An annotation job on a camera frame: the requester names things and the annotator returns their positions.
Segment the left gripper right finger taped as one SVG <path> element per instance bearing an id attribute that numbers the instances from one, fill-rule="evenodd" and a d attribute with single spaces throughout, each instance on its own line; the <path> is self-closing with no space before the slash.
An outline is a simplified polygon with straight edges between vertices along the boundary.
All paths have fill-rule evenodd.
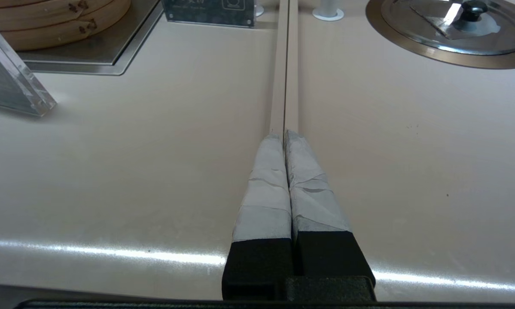
<path id="1" fill-rule="evenodd" d="M 303 276 L 376 279 L 308 141 L 286 132 L 296 272 Z"/>

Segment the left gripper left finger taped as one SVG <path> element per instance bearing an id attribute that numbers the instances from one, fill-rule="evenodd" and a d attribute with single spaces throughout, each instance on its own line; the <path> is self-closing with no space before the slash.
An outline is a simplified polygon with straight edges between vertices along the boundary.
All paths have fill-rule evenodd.
<path id="1" fill-rule="evenodd" d="M 222 274 L 224 300 L 281 300 L 293 275 L 292 211 L 283 145 L 269 134 L 256 153 Z"/>

